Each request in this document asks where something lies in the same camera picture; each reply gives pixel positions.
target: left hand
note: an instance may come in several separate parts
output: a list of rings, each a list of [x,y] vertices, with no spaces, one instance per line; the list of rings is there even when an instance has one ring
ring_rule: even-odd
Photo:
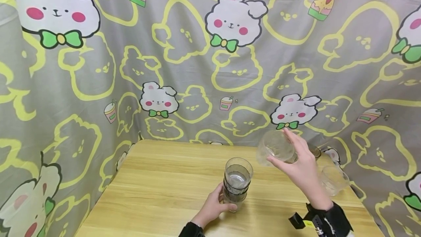
[[[191,220],[192,223],[202,227],[204,229],[208,223],[219,217],[222,212],[235,211],[237,210],[236,204],[226,203],[221,204],[220,202],[224,198],[222,193],[223,183],[219,184],[216,189],[208,195],[208,198],[203,204],[202,209],[197,215]]]

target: gray curtain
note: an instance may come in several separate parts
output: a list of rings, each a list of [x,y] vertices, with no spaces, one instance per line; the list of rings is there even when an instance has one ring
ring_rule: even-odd
[[[420,5],[0,0],[0,236],[74,235],[142,138],[256,146],[283,127],[386,236],[418,236]]]

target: tabletop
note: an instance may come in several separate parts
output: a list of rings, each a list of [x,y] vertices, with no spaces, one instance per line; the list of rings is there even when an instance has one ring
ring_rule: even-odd
[[[315,237],[288,221],[307,213],[304,194],[281,171],[258,165],[253,147],[142,140],[132,147],[114,180],[82,224],[77,237],[175,237],[222,182],[225,163],[243,157],[253,166],[247,198],[237,213],[208,225],[206,237]],[[322,154],[319,168],[333,165]],[[384,236],[350,187],[333,200],[355,236]]]

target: stacked glass cups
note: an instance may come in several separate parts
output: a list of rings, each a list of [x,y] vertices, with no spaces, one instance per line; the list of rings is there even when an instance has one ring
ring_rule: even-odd
[[[224,175],[224,203],[236,204],[239,210],[246,199],[252,177],[253,168],[247,160],[241,157],[228,160]]]

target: drink cup illustration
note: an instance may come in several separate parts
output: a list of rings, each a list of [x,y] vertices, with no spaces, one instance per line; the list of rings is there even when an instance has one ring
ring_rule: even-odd
[[[362,115],[360,115],[360,117],[358,117],[357,121],[360,122],[364,122],[366,124],[371,124],[372,122],[374,122],[374,120],[376,120],[377,118],[379,118],[382,115],[382,111],[384,109],[376,109],[376,108],[371,108],[366,110]]]
[[[228,111],[232,105],[232,99],[233,99],[233,96],[222,98],[220,106],[219,106],[219,110]]]
[[[108,119],[110,124],[112,124],[115,121],[115,118],[116,118],[116,109],[115,108],[116,108],[115,102],[114,102],[114,100],[112,100],[111,103],[109,103],[104,109],[105,117]]]

